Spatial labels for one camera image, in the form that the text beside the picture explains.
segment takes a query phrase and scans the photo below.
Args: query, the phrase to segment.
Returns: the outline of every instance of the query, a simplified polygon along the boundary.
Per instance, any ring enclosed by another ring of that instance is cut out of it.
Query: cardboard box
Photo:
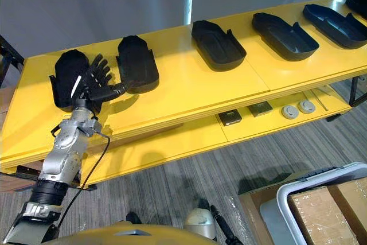
[[[359,244],[327,187],[290,195],[288,203],[307,244]]]
[[[328,187],[360,244],[367,244],[367,178]]]
[[[239,195],[244,213],[247,217],[247,224],[253,234],[256,244],[258,245],[274,245],[269,230],[260,214],[260,206],[262,203],[276,198],[278,189],[289,182],[293,182],[296,178],[304,175],[306,172],[293,173],[284,181],[277,182],[259,189]]]

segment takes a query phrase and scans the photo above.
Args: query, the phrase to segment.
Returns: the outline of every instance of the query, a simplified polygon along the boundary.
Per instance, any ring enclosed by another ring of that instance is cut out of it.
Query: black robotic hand
[[[86,98],[92,102],[107,102],[125,93],[122,83],[108,85],[111,80],[110,68],[107,60],[98,54],[86,73],[81,77],[75,90],[76,98]]]
[[[91,65],[85,54],[70,50],[61,55],[55,65],[55,76],[50,76],[54,103],[66,111],[74,108],[78,99],[85,99],[95,113],[101,104],[124,94],[122,83],[108,85],[112,76],[107,60],[98,54]]]

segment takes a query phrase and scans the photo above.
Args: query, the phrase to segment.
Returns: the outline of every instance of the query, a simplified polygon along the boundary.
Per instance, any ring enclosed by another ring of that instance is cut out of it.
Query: plastic bin
[[[295,182],[278,189],[276,199],[260,206],[260,213],[267,225],[274,244],[307,245],[289,208],[287,197],[292,193],[322,185],[334,185],[367,177],[367,164],[355,162],[340,168],[326,169],[309,173]]]

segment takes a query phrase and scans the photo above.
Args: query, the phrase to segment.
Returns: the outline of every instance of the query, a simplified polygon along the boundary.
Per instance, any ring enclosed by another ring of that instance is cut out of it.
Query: yellow table
[[[330,6],[346,14],[350,11],[344,1],[319,0],[310,3]],[[103,131],[117,141],[184,124],[177,129],[109,150],[88,183],[349,110],[349,105],[331,88],[327,94],[311,89],[367,73],[367,46],[353,50],[338,47],[303,18],[305,4],[261,10],[278,15],[289,24],[299,21],[301,27],[318,41],[320,48],[303,61],[283,60],[261,40],[251,25],[252,15],[260,11],[213,20],[224,30],[232,29],[247,51],[244,62],[226,72],[214,72],[202,60],[192,43],[192,26],[140,35],[154,52],[160,84],[151,92],[139,96],[124,95],[103,104],[100,114]],[[356,17],[367,24],[361,17]],[[84,52],[90,60],[97,53],[102,53],[110,63],[114,81],[120,82],[115,60],[119,43],[120,39],[76,49]],[[17,165],[43,159],[53,144],[50,130],[69,115],[54,106],[48,79],[62,53],[48,53],[26,60],[3,127],[3,152],[0,157],[3,171],[12,172]],[[281,116],[280,109],[284,104],[296,105],[298,100],[305,98],[315,103],[316,112],[301,114],[295,120]],[[264,100],[270,101],[273,112],[252,117],[245,106]],[[239,108],[243,120],[239,124],[222,127],[216,114],[233,108]],[[94,137],[91,146],[104,142]],[[82,179],[98,156],[92,153],[85,155]]]

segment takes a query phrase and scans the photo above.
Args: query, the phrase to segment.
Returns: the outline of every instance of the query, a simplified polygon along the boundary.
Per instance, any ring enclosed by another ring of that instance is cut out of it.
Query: floor
[[[348,97],[350,80],[334,85]],[[244,244],[255,244],[237,194],[292,172],[367,162],[367,103],[327,123],[319,120],[262,138],[146,169],[83,192],[68,213],[61,236],[110,225],[135,211],[149,224],[182,227],[200,197],[222,212]],[[64,203],[76,190],[70,190]],[[0,195],[0,238],[29,191]],[[218,241],[225,244],[218,230]]]

